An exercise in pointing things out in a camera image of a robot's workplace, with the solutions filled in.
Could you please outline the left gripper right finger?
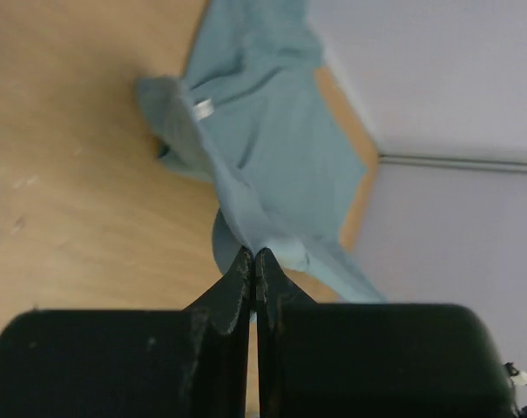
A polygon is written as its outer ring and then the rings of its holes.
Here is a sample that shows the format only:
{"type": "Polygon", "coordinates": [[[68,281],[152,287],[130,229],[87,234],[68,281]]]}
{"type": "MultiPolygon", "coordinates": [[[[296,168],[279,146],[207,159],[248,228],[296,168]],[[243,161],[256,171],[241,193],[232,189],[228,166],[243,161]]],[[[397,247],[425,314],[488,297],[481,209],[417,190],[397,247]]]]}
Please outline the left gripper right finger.
{"type": "Polygon", "coordinates": [[[283,271],[273,252],[255,256],[259,400],[262,417],[323,417],[327,342],[317,333],[320,305],[283,271]]]}

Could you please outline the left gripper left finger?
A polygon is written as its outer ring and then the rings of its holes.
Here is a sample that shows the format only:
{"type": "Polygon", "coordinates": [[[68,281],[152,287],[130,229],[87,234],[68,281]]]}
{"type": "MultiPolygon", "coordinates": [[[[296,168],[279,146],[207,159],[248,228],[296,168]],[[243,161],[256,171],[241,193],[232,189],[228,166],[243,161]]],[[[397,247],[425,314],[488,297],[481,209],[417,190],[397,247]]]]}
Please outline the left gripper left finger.
{"type": "Polygon", "coordinates": [[[253,257],[242,247],[226,273],[185,311],[193,363],[182,397],[189,417],[243,417],[252,304],[253,257]]]}

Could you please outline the grey-blue t shirt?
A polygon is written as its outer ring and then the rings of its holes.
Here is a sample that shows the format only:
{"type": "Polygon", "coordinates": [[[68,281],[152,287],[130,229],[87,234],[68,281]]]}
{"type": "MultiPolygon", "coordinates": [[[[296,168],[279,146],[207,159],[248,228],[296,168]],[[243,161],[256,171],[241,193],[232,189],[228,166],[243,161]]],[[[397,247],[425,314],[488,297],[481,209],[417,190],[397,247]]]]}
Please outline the grey-blue t shirt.
{"type": "Polygon", "coordinates": [[[212,183],[221,272],[269,249],[344,300],[381,294],[341,247],[365,174],[321,95],[322,48],[303,1],[211,1],[180,77],[140,78],[139,109],[171,171],[212,183]]]}

